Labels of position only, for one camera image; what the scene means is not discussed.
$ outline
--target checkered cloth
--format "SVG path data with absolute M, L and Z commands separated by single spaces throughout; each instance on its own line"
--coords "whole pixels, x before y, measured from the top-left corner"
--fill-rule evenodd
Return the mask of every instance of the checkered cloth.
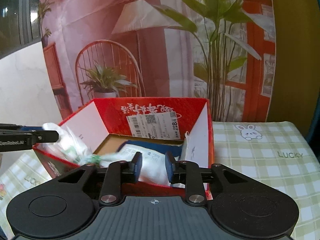
M 320 239 L 320 164 L 290 122 L 213 122 L 215 162 L 292 197 L 295 240 Z
M 8 203 L 16 195 L 49 181 L 50 175 L 33 150 L 25 153 L 0 176 L 0 226 L 8 239 L 14 237 L 7 221 Z

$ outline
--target barcode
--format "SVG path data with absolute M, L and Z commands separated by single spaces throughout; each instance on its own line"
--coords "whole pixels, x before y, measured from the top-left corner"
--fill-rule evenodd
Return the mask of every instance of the barcode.
M 131 117 L 131 120 L 133 122 L 134 129 L 135 129 L 135 131 L 137 133 L 137 137 L 142 137 L 142 133 L 140 131 L 138 119 L 136 117 Z
M 154 114 L 152 114 L 152 115 L 146 115 L 146 120 L 147 120 L 147 123 L 148 123 L 148 124 L 157 123 L 156 117 L 155 117 Z
M 154 134 L 155 138 L 158 138 L 156 129 L 153 129 L 153 134 Z

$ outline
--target yellow wall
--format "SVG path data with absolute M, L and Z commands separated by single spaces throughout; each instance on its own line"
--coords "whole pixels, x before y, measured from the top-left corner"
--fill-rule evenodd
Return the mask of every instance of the yellow wall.
M 308 133 L 320 88 L 317 0 L 273 0 L 276 74 L 268 122 L 290 121 Z

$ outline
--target qr code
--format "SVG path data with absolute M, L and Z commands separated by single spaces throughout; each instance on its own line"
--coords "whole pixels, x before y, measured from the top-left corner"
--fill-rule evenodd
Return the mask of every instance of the qr code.
M 146 120 L 147 120 L 147 123 L 150 124 L 150 123 L 157 123 L 156 121 L 156 117 L 154 114 L 152 115 L 146 115 Z

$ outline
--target white wall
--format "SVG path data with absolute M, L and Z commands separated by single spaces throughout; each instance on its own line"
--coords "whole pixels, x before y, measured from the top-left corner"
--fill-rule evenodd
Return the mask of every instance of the white wall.
M 0 59 L 0 123 L 42 126 L 61 121 L 41 42 Z M 4 153 L 0 173 L 21 153 Z

